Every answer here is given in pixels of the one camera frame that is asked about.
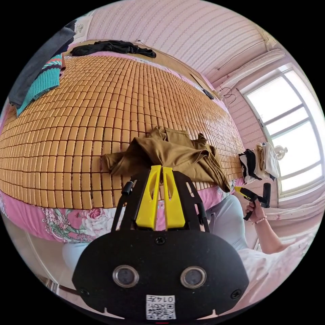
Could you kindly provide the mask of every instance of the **lens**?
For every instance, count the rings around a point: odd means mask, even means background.
[[[196,289],[204,284],[206,278],[207,274],[202,268],[190,266],[182,272],[180,281],[185,288]]]
[[[139,274],[133,267],[121,265],[113,271],[113,280],[120,287],[131,288],[138,283]]]

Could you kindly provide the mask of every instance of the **light blue pants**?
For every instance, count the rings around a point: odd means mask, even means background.
[[[245,239],[243,209],[234,195],[228,196],[219,204],[207,210],[210,220],[210,232],[219,236],[233,246],[237,251],[248,248]],[[75,270],[79,257],[88,244],[64,244],[63,259],[66,265]]]

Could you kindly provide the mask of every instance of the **sticker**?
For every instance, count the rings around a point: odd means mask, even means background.
[[[176,319],[175,296],[146,295],[146,316],[148,320]]]

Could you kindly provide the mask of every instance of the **window pane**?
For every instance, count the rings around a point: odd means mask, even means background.
[[[281,181],[282,191],[289,191],[296,187],[303,186],[316,180],[317,178],[322,176],[322,165],[319,164],[318,166],[304,172],[300,175],[284,179]]]
[[[306,110],[302,107],[295,112],[273,122],[266,126],[270,135],[277,133],[289,126],[298,123],[308,117]]]
[[[272,139],[274,146],[287,147],[288,152],[279,161],[281,176],[306,168],[320,160],[318,144],[311,123]]]
[[[255,90],[247,97],[263,122],[275,118],[301,104],[299,97],[282,77]]]
[[[310,110],[323,144],[323,151],[325,152],[325,117],[322,110],[318,106],[315,98],[309,91],[308,87],[294,71],[287,72],[285,76],[299,91],[301,97],[303,98],[308,109]]]

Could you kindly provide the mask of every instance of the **window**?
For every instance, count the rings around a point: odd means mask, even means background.
[[[292,68],[279,68],[244,97],[274,147],[287,147],[278,161],[279,196],[310,189],[325,178],[325,117]]]

